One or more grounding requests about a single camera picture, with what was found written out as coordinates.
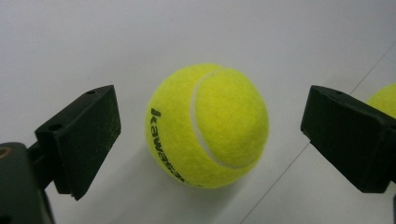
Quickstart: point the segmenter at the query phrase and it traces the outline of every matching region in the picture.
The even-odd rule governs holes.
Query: yellow felt
[[[200,82],[202,77],[213,71],[222,71],[221,73],[224,74],[219,76],[219,79],[213,76],[205,78]],[[227,71],[232,71],[233,75],[226,77]],[[240,113],[250,116],[250,118],[245,118],[246,123],[243,123],[242,118],[239,116],[238,121],[229,123],[229,125],[237,126],[223,129],[227,132],[226,134],[228,136],[225,136],[224,133],[213,131],[210,131],[210,134],[205,134],[205,137],[207,137],[205,141],[210,146],[218,148],[216,152],[213,152],[220,157],[221,161],[242,166],[241,168],[230,168],[213,161],[198,142],[197,135],[191,124],[191,98],[194,88],[199,83],[199,89],[197,89],[196,94],[197,104],[195,107],[196,109],[199,108],[196,111],[196,114],[199,115],[197,122],[198,126],[203,128],[204,133],[209,132],[208,129],[211,128],[210,125],[207,126],[204,123],[213,123],[214,126],[212,128],[217,129],[219,127],[216,125],[218,123],[218,117],[221,115],[225,117],[236,116],[235,112],[237,111],[235,109],[238,107],[231,104],[230,100],[233,98],[231,96],[226,100],[229,103],[221,103],[225,99],[220,97],[220,92],[210,89],[221,90],[231,88],[228,91],[235,93],[234,97],[238,98],[238,101],[235,101],[236,103],[241,103],[243,99],[247,100],[247,102],[250,101],[250,103],[242,103],[239,106],[245,109],[238,108]],[[265,142],[268,132],[265,106],[260,95],[254,88],[247,91],[247,87],[252,87],[252,85],[241,74],[234,70],[223,71],[221,66],[216,64],[197,64],[175,72],[154,92],[148,104],[146,137],[148,148],[154,159],[172,177],[177,178],[175,175],[175,172],[177,172],[186,183],[204,188],[218,188],[228,185],[247,173],[260,157],[262,145]],[[204,93],[206,92],[204,90],[217,95],[207,95]],[[216,102],[219,105],[227,106],[227,108],[223,108],[222,112],[219,112],[219,105]],[[152,108],[160,112],[161,116],[153,116],[151,113]],[[249,113],[249,110],[261,112]],[[158,142],[156,145],[154,135],[159,136],[159,140],[157,140],[161,142],[160,150],[163,150],[166,159],[163,158],[163,154],[160,156],[161,152],[156,148]],[[222,139],[219,144],[214,143],[217,137]],[[227,144],[227,138],[232,138],[229,142],[230,144]]]
[[[376,92],[367,104],[396,119],[396,83]]]

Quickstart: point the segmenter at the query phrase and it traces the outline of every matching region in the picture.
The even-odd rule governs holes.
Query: partially visible tennis ball
[[[168,174],[193,186],[233,183],[259,160],[267,135],[259,92],[242,73],[217,64],[176,71],[148,104],[149,151]]]
[[[376,92],[367,104],[396,119],[396,83]]]

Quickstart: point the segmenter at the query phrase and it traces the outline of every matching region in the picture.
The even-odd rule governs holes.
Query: tennis ball
[[[367,105],[396,119],[396,83],[390,84],[377,91],[367,101]]]
[[[146,138],[154,159],[175,179],[219,188],[259,160],[268,135],[264,101],[240,72],[217,64],[176,71],[148,103]]]

